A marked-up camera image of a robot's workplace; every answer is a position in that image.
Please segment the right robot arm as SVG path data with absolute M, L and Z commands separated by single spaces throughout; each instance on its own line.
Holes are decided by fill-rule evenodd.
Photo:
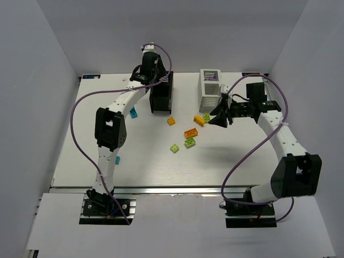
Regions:
M 263 83 L 246 85 L 247 99 L 236 102 L 229 87 L 221 90 L 220 102 L 210 113 L 210 124 L 226 128 L 235 118 L 252 118 L 264 131 L 271 143 L 278 165 L 271 179 L 251 187 L 244 194 L 244 205 L 262 205 L 281 198 L 313 196 L 317 191 L 322 160 L 310 154 L 295 138 L 284 122 L 282 109 L 276 101 L 270 101 Z

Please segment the orange long lego brick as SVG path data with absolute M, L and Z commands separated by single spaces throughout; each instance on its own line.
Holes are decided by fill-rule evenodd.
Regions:
M 192 128 L 192 129 L 184 131 L 184 137 L 186 139 L 190 139 L 196 136 L 198 136 L 198 131 L 196 128 Z

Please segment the yellow curved lego brick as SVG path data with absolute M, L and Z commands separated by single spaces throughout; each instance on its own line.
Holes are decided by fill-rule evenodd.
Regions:
M 205 124 L 205 120 L 200 116 L 194 116 L 193 120 L 201 127 L 203 127 Z

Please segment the black slotted container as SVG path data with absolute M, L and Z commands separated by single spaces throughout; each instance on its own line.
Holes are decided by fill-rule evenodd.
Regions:
M 167 78 L 160 78 L 161 83 L 150 89 L 149 103 L 151 113 L 154 111 L 169 112 L 172 111 L 173 103 L 173 75 L 171 71 Z

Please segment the cyan lego brick front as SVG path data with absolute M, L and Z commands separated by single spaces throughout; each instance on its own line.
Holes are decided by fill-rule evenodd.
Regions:
M 120 156 L 116 156 L 116 159 L 115 159 L 115 164 L 118 165 L 120 162 Z

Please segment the light green square lego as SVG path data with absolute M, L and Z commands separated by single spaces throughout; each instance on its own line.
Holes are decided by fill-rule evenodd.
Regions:
M 175 154 L 175 153 L 177 153 L 180 150 L 180 148 L 179 148 L 179 146 L 177 144 L 172 144 L 170 146 L 170 150 Z

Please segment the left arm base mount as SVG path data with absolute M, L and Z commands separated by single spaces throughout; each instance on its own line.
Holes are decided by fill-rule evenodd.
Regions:
M 134 199 L 119 198 L 117 203 L 107 193 L 87 190 L 79 218 L 80 225 L 130 225 L 134 217 Z

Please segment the green lego brick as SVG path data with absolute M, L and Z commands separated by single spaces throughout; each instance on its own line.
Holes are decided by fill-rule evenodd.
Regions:
M 194 138 L 188 138 L 188 139 L 186 139 L 184 144 L 185 144 L 186 148 L 191 148 L 196 144 L 196 141 L 194 140 Z
M 211 116 L 209 113 L 203 113 L 203 120 L 204 123 L 208 123 L 211 120 Z

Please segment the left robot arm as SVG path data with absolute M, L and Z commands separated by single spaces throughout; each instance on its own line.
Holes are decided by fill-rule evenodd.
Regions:
M 96 112 L 95 138 L 98 146 L 98 168 L 95 183 L 87 196 L 94 202 L 107 202 L 113 195 L 113 174 L 119 149 L 126 141 L 125 118 L 134 105 L 147 93 L 151 84 L 166 75 L 160 54 L 154 45 L 142 48 L 142 63 L 135 67 L 123 92 L 108 107 Z

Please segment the yellow square lego brick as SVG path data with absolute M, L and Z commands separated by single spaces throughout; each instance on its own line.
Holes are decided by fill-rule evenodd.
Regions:
M 175 125 L 176 121 L 173 117 L 167 119 L 167 123 L 169 126 Z

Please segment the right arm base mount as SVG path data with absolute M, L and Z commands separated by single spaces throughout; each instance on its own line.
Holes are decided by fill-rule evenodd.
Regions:
M 223 200 L 219 208 L 225 211 L 227 228 L 274 228 L 277 227 L 272 205 L 241 205 Z

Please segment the cyan lego brick pair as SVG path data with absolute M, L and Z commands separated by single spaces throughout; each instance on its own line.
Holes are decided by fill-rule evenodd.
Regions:
M 132 108 L 130 109 L 130 115 L 131 115 L 131 118 L 132 118 L 132 119 L 138 117 L 138 114 L 137 114 L 137 111 L 136 111 L 135 107 L 132 107 Z

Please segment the white slotted container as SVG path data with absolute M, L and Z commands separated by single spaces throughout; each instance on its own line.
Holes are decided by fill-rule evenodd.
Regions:
M 217 81 L 205 81 L 205 78 L 215 77 Z M 210 113 L 219 103 L 220 86 L 222 84 L 219 69 L 201 69 L 198 80 L 198 105 L 200 113 Z

